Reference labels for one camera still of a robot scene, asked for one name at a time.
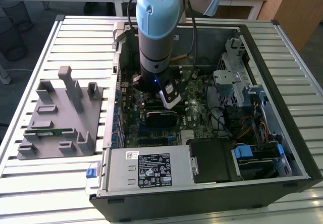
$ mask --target black plastic cover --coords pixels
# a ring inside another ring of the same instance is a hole
[[[174,111],[152,111],[146,115],[148,128],[173,128],[177,124],[177,113]]]
[[[195,183],[241,181],[231,153],[231,144],[227,140],[217,138],[191,139],[191,157],[197,161],[198,175]]]

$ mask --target metal slatted table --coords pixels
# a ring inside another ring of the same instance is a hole
[[[39,61],[0,147],[0,222],[108,223],[85,194],[85,171],[102,159],[109,85],[114,59],[113,28],[118,17],[66,16],[55,21]],[[323,91],[280,26],[267,21],[206,20],[198,23],[246,24],[313,157],[323,169]],[[40,79],[63,87],[57,73],[70,65],[80,86],[104,88],[96,155],[20,161],[17,149],[31,119]],[[323,223],[323,183],[285,196],[265,208],[171,217],[136,223]]]

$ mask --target green circuit board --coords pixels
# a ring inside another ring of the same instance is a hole
[[[182,94],[185,113],[177,115],[177,124],[170,129],[148,129],[145,125],[145,116],[149,112],[145,105],[161,104],[158,94],[142,93],[132,87],[131,82],[123,84],[125,147],[181,145],[182,130],[193,130],[195,138],[213,137],[214,130],[203,94],[208,78],[202,76],[189,82],[187,90]],[[149,144],[140,144],[145,139],[149,140]]]

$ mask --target motherboard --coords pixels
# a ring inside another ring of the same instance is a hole
[[[187,74],[189,70],[184,70],[183,77]],[[208,76],[191,80],[182,101],[172,110],[165,110],[158,94],[137,90],[125,73],[123,78],[125,147],[185,145],[186,134],[189,139],[214,137],[205,102]]]

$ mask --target open computer chassis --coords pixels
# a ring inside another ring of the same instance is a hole
[[[248,28],[198,24],[197,35],[196,67],[170,65],[178,82],[194,70],[171,110],[134,84],[135,33],[116,45],[111,136],[90,196],[109,221],[263,207],[322,179]],[[178,26],[172,56],[191,40],[191,25]]]

